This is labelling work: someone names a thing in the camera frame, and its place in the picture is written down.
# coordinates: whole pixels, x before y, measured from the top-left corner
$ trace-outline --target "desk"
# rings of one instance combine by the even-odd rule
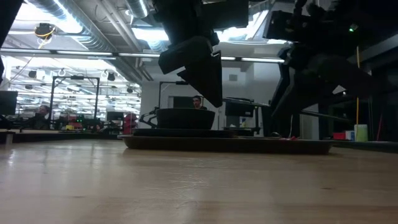
[[[122,141],[0,151],[2,223],[397,223],[398,154],[125,150]]]

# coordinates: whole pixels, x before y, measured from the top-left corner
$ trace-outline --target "fluorescent light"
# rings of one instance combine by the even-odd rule
[[[221,60],[225,60],[225,61],[235,61],[236,57],[221,57]]]
[[[166,31],[162,29],[132,28],[132,31],[139,40],[146,40],[146,41],[169,40]]]
[[[267,44],[284,44],[286,43],[286,40],[275,40],[275,39],[269,39],[267,41]]]
[[[242,62],[283,63],[285,60],[276,58],[242,58]]]
[[[97,57],[97,56],[88,56],[87,59],[90,60],[116,60],[116,57]]]
[[[60,54],[67,54],[67,55],[88,55],[88,56],[112,56],[113,54],[110,52],[84,52],[84,51],[69,51],[69,50],[58,50]]]
[[[28,53],[28,54],[51,54],[49,50],[37,50],[37,49],[12,49],[12,48],[1,48],[0,52],[5,53]]]
[[[146,57],[146,58],[159,58],[160,54],[146,54],[146,53],[119,53],[121,57]]]
[[[97,85],[81,85],[81,87],[91,87],[91,88],[96,88]],[[100,85],[100,88],[113,88],[112,86],[104,86],[104,85]]]

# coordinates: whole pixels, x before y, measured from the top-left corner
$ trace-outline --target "light fixture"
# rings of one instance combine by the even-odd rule
[[[61,69],[61,70],[58,72],[58,75],[61,76],[61,77],[65,76],[65,74],[66,74],[66,71],[65,71],[64,69]]]
[[[242,62],[269,62],[269,63],[283,63],[285,60],[283,59],[275,59],[275,58],[242,58]]]
[[[107,74],[106,72],[107,72],[107,70],[105,70],[105,71],[103,71],[103,72],[101,73],[101,78],[106,78],[106,77],[108,77],[108,74]]]
[[[269,39],[267,41],[267,44],[284,44],[286,43],[286,40],[275,40],[275,39]]]
[[[28,76],[29,76],[29,78],[36,78],[36,76],[37,76],[37,72],[36,71],[29,71],[29,73],[28,73]]]
[[[156,41],[156,40],[169,40],[166,32],[162,29],[140,29],[132,28],[134,35],[137,39],[146,41]]]
[[[133,91],[133,89],[129,86],[129,87],[127,87],[127,92],[128,93],[132,93],[132,91]]]
[[[236,57],[221,57],[221,59],[224,61],[234,61],[236,60]]]
[[[108,80],[109,81],[111,81],[111,82],[113,82],[113,81],[115,81],[115,76],[114,76],[114,72],[109,72],[108,73]]]
[[[90,52],[90,51],[72,51],[72,50],[58,50],[59,54],[66,55],[87,55],[87,56],[112,56],[111,52]]]
[[[159,58],[160,54],[146,54],[146,53],[119,53],[121,57],[145,57],[145,58]]]

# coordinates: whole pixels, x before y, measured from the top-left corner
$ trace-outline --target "person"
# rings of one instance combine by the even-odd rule
[[[33,118],[30,118],[22,125],[22,127],[30,127],[32,129],[47,130],[50,129],[49,122],[45,118],[50,112],[50,107],[42,105]]]
[[[50,112],[50,107],[42,105],[39,107],[39,115],[45,117]]]
[[[199,110],[207,110],[207,107],[201,105],[201,97],[194,96],[193,98],[193,107]]]

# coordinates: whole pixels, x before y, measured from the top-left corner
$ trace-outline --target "ventilation duct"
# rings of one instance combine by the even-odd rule
[[[149,14],[147,0],[126,0],[131,15],[136,19],[143,19]]]
[[[166,44],[161,40],[147,41],[151,50],[155,53],[162,53],[167,50]]]
[[[42,12],[49,13],[59,19],[65,21],[67,19],[75,20],[83,30],[79,33],[81,37],[73,37],[90,51],[99,52],[116,52],[116,48],[103,35],[103,33],[95,26],[93,21],[80,9],[73,0],[27,0]],[[142,77],[136,68],[131,67],[124,59],[108,61],[115,66],[121,75],[130,82],[141,83]]]

